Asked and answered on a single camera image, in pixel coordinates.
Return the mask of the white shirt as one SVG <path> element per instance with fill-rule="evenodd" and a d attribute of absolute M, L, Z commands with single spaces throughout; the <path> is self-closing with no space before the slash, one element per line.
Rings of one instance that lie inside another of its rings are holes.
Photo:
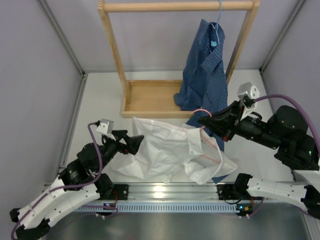
<path fill-rule="evenodd" d="M 138 152 L 111 162 L 111 169 L 124 176 L 169 183 L 183 169 L 189 180 L 202 185 L 209 180 L 217 183 L 238 168 L 202 128 L 134 117 L 132 130 L 144 136 Z"/>

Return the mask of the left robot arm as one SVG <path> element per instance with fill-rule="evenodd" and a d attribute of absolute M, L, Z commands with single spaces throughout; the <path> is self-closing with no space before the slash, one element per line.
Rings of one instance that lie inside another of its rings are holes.
<path fill-rule="evenodd" d="M 128 136 L 127 130 L 112 131 L 113 137 L 103 135 L 101 145 L 96 140 L 86 144 L 42 194 L 29 205 L 14 208 L 10 218 L 16 224 L 13 240 L 38 240 L 71 212 L 95 200 L 113 195 L 114 184 L 103 173 L 104 167 L 118 153 L 135 155 L 143 135 Z"/>

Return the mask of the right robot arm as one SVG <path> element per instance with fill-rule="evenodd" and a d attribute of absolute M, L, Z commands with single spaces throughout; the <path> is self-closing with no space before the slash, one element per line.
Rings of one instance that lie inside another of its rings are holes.
<path fill-rule="evenodd" d="M 274 157 L 301 175 L 306 183 L 280 183 L 240 173 L 232 186 L 233 194 L 239 199 L 269 198 L 285 202 L 319 219 L 319 151 L 315 139 L 307 134 L 308 124 L 302 114 L 291 106 L 283 105 L 264 122 L 256 112 L 242 117 L 243 112 L 244 106 L 239 101 L 234 101 L 212 116 L 200 117 L 198 123 L 210 129 L 224 142 L 237 135 L 276 150 Z"/>

